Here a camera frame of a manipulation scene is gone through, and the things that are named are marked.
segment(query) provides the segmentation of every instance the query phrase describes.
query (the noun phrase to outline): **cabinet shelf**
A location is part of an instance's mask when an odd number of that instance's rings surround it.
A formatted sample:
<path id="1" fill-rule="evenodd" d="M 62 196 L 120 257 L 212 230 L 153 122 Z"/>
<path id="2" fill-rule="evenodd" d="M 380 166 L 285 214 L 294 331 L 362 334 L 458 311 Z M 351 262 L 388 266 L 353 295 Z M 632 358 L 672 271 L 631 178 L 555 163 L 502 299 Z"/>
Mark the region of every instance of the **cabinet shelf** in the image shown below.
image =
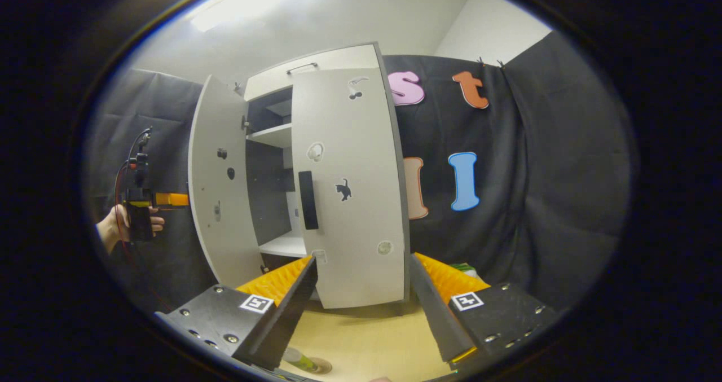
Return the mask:
<path id="1" fill-rule="evenodd" d="M 261 253 L 271 255 L 291 256 L 294 258 L 303 258 L 307 255 L 303 237 L 291 235 L 290 232 L 268 241 L 259 248 Z"/>
<path id="2" fill-rule="evenodd" d="M 276 146 L 277 148 L 288 148 L 291 146 L 291 122 L 267 130 L 258 131 L 251 135 L 245 136 L 247 140 L 252 140 L 265 145 Z"/>

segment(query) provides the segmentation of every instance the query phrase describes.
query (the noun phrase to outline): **black metal plate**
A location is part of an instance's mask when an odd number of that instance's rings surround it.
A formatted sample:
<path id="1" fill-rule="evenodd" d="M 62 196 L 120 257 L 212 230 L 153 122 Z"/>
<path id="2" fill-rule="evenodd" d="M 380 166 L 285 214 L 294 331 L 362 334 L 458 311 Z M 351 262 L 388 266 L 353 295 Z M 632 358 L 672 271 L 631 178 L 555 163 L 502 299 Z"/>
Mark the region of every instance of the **black metal plate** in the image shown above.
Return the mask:
<path id="1" fill-rule="evenodd" d="M 411 272 L 413 291 L 421 302 L 431 333 L 439 347 L 441 359 L 451 361 L 474 346 L 466 331 L 449 312 L 433 282 L 419 259 L 411 255 L 408 271 Z"/>
<path id="2" fill-rule="evenodd" d="M 505 353 L 557 318 L 552 308 L 513 284 L 493 286 L 474 294 L 476 297 L 452 297 L 449 308 L 474 340 L 481 357 Z"/>
<path id="3" fill-rule="evenodd" d="M 241 309 L 240 305 L 249 296 L 217 284 L 165 317 L 188 333 L 195 331 L 200 341 L 211 341 L 224 354 L 233 355 L 261 319 L 270 316 L 276 308 L 271 303 L 264 314 Z M 188 310 L 188 315 L 183 315 L 184 310 Z M 237 338 L 236 343 L 227 340 L 229 335 Z"/>
<path id="4" fill-rule="evenodd" d="M 280 366 L 288 341 L 296 330 L 317 280 L 315 258 L 311 258 L 279 307 L 253 329 L 248 338 L 242 342 L 241 349 L 235 352 L 234 357 L 269 370 Z"/>

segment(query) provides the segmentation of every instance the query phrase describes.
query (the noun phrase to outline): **foam letter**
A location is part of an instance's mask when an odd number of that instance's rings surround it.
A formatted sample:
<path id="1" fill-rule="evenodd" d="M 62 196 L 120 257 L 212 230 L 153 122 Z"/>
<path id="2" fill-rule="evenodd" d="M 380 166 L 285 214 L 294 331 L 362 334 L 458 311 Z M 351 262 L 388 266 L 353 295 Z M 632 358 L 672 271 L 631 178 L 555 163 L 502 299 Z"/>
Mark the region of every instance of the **foam letter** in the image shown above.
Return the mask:
<path id="1" fill-rule="evenodd" d="M 449 165 L 454 167 L 456 176 L 456 200 L 451 204 L 455 212 L 473 209 L 479 204 L 479 198 L 474 189 L 474 163 L 477 154 L 474 152 L 460 152 L 449 156 Z"/>
<path id="2" fill-rule="evenodd" d="M 477 87 L 483 87 L 482 81 L 474 78 L 469 72 L 461 72 L 452 77 L 454 81 L 461 85 L 461 93 L 464 94 L 464 100 L 475 108 L 489 107 L 489 100 L 486 97 L 479 96 Z"/>
<path id="3" fill-rule="evenodd" d="M 424 99 L 424 89 L 418 84 L 419 77 L 414 72 L 396 72 L 389 75 L 389 86 L 394 104 L 407 106 L 418 104 Z"/>
<path id="4" fill-rule="evenodd" d="M 408 219 L 416 220 L 428 215 L 429 210 L 424 206 L 421 197 L 421 158 L 404 158 L 404 174 L 407 179 Z"/>

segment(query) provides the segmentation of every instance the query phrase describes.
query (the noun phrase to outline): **blue letter i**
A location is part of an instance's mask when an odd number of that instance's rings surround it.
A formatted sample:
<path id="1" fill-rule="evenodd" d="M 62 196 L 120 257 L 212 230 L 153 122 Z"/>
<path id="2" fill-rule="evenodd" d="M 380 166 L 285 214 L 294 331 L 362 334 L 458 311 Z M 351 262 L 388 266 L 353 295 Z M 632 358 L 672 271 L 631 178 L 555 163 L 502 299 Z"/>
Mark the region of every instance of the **blue letter i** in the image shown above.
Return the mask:
<path id="1" fill-rule="evenodd" d="M 454 167 L 456 176 L 456 200 L 451 209 L 456 212 L 474 209 L 479 204 L 479 198 L 474 189 L 474 163 L 477 154 L 474 152 L 459 152 L 449 156 L 449 165 Z"/>

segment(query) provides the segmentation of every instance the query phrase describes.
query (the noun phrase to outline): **cabinet door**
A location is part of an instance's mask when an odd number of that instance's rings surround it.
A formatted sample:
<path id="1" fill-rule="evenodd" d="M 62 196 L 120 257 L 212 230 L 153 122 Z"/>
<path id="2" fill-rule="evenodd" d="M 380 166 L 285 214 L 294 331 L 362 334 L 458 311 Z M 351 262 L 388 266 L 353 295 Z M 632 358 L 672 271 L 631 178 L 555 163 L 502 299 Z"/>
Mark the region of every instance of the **cabinet door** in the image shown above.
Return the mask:
<path id="1" fill-rule="evenodd" d="M 261 276 L 250 217 L 243 116 L 248 103 L 208 76 L 196 105 L 188 146 L 188 192 L 198 239 L 213 274 L 228 287 Z M 218 156 L 219 149 L 225 158 Z"/>
<path id="2" fill-rule="evenodd" d="M 404 299 L 403 172 L 380 69 L 296 76 L 292 113 L 300 222 L 323 307 Z M 309 203 L 315 217 L 305 217 Z"/>

